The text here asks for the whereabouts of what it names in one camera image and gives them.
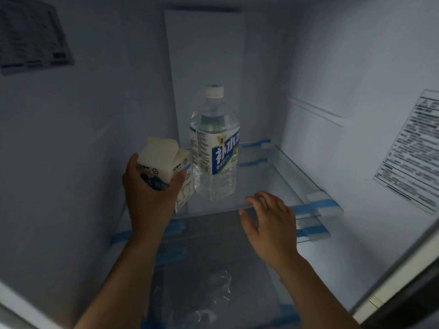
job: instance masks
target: milk carton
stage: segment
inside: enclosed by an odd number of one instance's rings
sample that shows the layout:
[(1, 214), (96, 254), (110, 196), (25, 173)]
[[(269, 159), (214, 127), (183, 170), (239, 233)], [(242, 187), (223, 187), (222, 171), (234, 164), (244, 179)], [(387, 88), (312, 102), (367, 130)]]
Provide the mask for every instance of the milk carton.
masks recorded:
[(180, 149), (176, 140), (148, 137), (137, 163), (142, 178), (155, 190), (165, 190), (175, 173), (186, 170), (186, 180), (175, 201), (175, 213), (194, 193), (191, 154)]

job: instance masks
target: white bottle cap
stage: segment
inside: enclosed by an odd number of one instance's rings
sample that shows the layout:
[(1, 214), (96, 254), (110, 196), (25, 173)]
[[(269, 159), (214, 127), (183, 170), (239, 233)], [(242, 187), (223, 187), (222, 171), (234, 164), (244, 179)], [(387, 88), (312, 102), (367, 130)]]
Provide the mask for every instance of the white bottle cap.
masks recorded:
[(224, 87), (218, 85), (209, 85), (206, 87), (206, 97), (210, 99), (224, 98)]

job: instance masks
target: bottle label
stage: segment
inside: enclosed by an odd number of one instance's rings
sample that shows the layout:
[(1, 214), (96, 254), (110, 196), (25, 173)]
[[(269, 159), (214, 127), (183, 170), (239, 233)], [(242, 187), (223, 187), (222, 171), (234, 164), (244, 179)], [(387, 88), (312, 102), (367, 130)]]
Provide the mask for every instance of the bottle label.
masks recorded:
[(221, 134), (189, 129), (192, 160), (206, 173), (215, 175), (238, 164), (239, 127)]

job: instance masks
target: forearm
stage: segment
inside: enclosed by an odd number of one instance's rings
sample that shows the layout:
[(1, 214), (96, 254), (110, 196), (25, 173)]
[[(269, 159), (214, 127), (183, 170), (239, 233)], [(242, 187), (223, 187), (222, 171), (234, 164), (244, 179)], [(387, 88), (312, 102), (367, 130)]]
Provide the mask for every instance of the forearm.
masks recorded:
[(278, 273), (293, 298), (304, 329), (360, 328), (304, 258), (291, 260)]
[(140, 327), (159, 244), (156, 236), (128, 241), (76, 329)]

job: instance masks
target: plastic bottle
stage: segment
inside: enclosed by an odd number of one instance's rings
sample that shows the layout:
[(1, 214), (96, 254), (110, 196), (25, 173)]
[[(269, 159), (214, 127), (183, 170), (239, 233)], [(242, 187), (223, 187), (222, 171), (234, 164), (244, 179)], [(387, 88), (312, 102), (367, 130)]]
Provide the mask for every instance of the plastic bottle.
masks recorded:
[(223, 102), (224, 87), (206, 88), (206, 103), (190, 120), (195, 191), (220, 201), (236, 189), (239, 120)]

